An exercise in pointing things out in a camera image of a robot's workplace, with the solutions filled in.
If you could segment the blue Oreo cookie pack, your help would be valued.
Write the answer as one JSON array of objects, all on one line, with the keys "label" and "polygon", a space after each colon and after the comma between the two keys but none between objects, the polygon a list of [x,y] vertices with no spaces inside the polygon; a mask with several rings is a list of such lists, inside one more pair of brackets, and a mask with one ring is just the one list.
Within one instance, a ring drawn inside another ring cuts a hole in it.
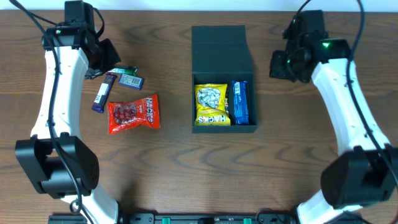
[{"label": "blue Oreo cookie pack", "polygon": [[234,99],[234,119],[236,125],[249,124],[247,81],[232,81]]}]

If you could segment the black cardboard gift box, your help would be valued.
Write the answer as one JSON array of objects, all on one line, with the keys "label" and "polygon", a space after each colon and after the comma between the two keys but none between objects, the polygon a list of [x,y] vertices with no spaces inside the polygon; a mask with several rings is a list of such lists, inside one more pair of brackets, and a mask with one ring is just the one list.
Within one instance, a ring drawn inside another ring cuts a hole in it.
[{"label": "black cardboard gift box", "polygon": [[[249,123],[234,120],[233,81],[246,81]],[[258,127],[254,86],[254,63],[246,41],[246,28],[240,26],[192,27],[192,85],[227,84],[229,126],[192,125],[192,133],[254,133]]]}]

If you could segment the yellow Hacks candy bag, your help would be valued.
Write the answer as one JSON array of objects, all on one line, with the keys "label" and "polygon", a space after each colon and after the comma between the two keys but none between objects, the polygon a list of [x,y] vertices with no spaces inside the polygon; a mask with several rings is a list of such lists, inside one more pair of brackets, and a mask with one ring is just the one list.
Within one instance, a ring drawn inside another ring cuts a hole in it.
[{"label": "yellow Hacks candy bag", "polygon": [[226,110],[227,84],[195,85],[195,126],[230,126]]}]

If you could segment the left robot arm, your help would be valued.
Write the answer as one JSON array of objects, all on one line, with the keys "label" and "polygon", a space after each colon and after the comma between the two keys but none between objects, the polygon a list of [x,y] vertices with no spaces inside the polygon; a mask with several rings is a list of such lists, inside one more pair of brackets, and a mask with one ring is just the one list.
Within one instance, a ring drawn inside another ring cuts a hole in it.
[{"label": "left robot arm", "polygon": [[69,205],[90,223],[117,223],[119,205],[99,183],[97,156],[81,140],[83,82],[114,68],[120,57],[102,29],[97,8],[67,1],[65,19],[42,30],[46,76],[30,138],[18,140],[15,155],[34,189]]}]

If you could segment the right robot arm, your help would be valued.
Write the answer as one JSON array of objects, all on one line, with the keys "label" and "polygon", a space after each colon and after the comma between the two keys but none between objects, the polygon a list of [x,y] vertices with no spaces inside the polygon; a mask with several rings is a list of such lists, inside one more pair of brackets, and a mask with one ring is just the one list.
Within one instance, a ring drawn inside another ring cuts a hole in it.
[{"label": "right robot arm", "polygon": [[320,190],[295,210],[294,223],[333,223],[389,200],[397,187],[397,149],[374,119],[356,75],[354,47],[332,39],[323,12],[299,11],[272,54],[272,78],[313,83],[330,116],[338,158],[323,172]]}]

